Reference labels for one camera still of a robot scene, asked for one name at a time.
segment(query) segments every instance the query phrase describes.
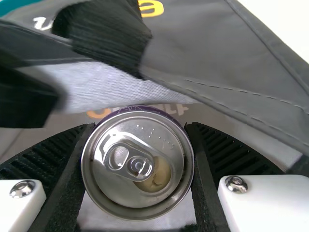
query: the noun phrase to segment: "can opening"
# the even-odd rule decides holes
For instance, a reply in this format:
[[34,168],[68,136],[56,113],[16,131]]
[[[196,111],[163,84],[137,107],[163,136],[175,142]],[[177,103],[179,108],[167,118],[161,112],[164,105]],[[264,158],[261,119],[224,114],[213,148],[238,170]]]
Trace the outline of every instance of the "can opening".
[[136,187],[145,192],[158,192],[164,189],[171,178],[169,163],[163,157],[154,157],[154,172],[146,180],[134,182]]

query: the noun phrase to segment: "metal bolt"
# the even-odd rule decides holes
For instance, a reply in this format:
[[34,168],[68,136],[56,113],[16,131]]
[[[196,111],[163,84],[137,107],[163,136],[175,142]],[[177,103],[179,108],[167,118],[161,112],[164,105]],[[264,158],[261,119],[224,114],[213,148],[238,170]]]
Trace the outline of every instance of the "metal bolt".
[[10,191],[10,196],[14,199],[28,196],[34,190],[35,182],[32,180],[23,180],[18,182]]
[[248,191],[248,185],[244,179],[239,176],[229,176],[225,179],[227,188],[235,193],[245,193]]

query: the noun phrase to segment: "yellow letter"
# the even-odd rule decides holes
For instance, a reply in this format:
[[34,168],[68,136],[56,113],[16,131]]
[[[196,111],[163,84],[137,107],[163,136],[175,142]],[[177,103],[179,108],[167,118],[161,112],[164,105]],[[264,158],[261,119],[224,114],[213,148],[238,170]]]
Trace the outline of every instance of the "yellow letter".
[[[161,2],[157,0],[139,0],[140,11],[142,17],[155,17],[163,14],[164,6]],[[147,11],[153,9],[153,12],[143,13],[142,11]]]
[[92,118],[104,118],[109,115],[112,111],[110,109],[104,109],[102,114],[97,114],[94,111],[87,111],[87,115]]

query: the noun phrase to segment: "aluminum can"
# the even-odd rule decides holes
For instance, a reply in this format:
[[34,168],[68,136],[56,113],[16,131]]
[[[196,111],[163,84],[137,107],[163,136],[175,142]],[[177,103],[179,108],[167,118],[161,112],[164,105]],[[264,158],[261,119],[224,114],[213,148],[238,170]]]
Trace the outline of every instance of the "aluminum can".
[[179,122],[150,106],[130,106],[105,117],[81,159],[86,190],[103,211],[149,220],[173,209],[193,178],[194,153]]

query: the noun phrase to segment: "pull tab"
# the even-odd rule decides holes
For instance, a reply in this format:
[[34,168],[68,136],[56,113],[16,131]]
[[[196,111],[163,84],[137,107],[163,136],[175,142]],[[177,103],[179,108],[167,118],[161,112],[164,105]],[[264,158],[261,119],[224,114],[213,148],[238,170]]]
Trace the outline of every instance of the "pull tab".
[[136,182],[146,180],[154,171],[154,158],[138,148],[125,142],[111,145],[103,155],[106,170]]

